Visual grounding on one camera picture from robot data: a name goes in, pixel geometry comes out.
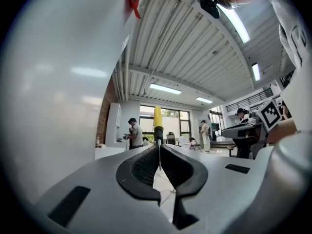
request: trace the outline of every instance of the gray t-shirt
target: gray t-shirt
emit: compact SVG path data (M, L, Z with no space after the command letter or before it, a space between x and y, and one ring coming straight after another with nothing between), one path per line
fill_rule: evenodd
M136 134L136 138L132 139L132 145L133 146L141 146L143 145L143 136L142 136L142 129L139 124L135 124L132 127L132 134Z

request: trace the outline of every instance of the ceiling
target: ceiling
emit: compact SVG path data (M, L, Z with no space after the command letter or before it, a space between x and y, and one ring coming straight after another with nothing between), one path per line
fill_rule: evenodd
M136 20L127 46L129 98L190 108L215 107L294 69L280 43L278 20L268 0L235 9L250 35L245 44L222 12L216 20L197 0L141 0L138 10L142 19ZM259 82L251 69L255 62L261 71ZM114 79L116 87L117 78L124 83L124 66L122 77ZM182 93L151 89L151 83ZM197 97L213 104L203 105Z

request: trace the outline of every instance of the white cabinet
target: white cabinet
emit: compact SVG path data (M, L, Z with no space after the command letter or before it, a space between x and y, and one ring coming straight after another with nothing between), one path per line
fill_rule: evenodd
M105 145L107 147L122 147L125 151L129 150L129 141L122 139L117 142L120 130L121 107L119 103L111 103L106 129Z

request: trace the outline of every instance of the man in gray shirt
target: man in gray shirt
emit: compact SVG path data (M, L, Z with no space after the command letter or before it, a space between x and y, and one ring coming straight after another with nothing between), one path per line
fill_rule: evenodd
M132 149L143 146L142 129L135 118L131 118L128 123L132 126L132 134L128 139L132 139Z

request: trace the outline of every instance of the yellow and black tool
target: yellow and black tool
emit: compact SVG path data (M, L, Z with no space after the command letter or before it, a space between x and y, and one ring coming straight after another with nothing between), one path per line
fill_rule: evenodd
M161 109L159 106L156 106L154 109L154 140L158 144L158 153L159 153L159 169L161 170L160 162L160 146L164 143L163 140L164 127L162 126L162 115Z

